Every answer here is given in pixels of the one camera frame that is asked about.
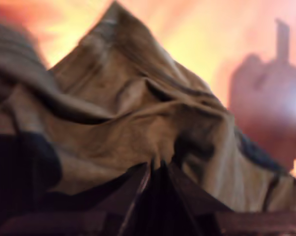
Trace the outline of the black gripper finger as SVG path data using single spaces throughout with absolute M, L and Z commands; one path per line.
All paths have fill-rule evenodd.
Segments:
M 89 212 L 125 214 L 150 176 L 147 163 L 130 168 L 120 177 L 95 188 L 95 200 Z
M 187 204 L 192 214 L 211 214 L 215 212 L 233 212 L 225 204 L 214 198 L 192 181 L 175 163 L 168 166 L 169 176 L 174 186 Z

